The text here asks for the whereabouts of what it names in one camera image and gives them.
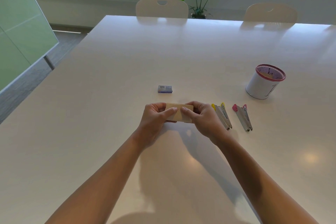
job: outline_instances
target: plant pot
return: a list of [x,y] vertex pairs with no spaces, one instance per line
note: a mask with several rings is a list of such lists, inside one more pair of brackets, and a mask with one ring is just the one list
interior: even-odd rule
[[205,19],[205,15],[196,15],[196,14],[191,14],[191,18],[193,19]]

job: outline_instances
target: person's right hand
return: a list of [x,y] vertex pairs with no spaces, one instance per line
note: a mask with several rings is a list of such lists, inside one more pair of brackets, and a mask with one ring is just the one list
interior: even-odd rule
[[204,136],[210,138],[214,144],[217,144],[217,140],[220,137],[228,135],[227,130],[210,104],[192,101],[187,103],[187,105],[193,105],[194,111],[192,112],[191,110],[182,107],[181,112],[191,118],[197,130]]

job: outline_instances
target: pen holder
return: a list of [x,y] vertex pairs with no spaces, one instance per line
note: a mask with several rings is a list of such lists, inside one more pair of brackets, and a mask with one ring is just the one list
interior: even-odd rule
[[261,64],[255,68],[246,92],[256,99],[267,99],[275,87],[286,78],[286,74],[279,68]]

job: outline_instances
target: floor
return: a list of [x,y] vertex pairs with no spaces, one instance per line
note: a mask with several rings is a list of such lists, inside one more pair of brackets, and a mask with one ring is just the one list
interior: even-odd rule
[[[82,33],[58,32],[55,35],[59,44],[48,54],[55,67],[70,51],[80,43],[87,35]],[[44,59],[41,59],[9,88],[0,94],[0,124],[11,114],[12,111],[44,80],[51,72]]]

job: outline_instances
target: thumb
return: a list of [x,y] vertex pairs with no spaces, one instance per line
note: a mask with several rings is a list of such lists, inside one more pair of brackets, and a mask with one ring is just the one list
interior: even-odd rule
[[191,120],[194,120],[199,114],[194,113],[193,111],[189,110],[188,108],[181,107],[181,112],[185,115],[191,118]]
[[177,108],[176,107],[171,107],[163,112],[161,112],[161,115],[164,117],[164,119],[168,119],[170,116],[176,114]]

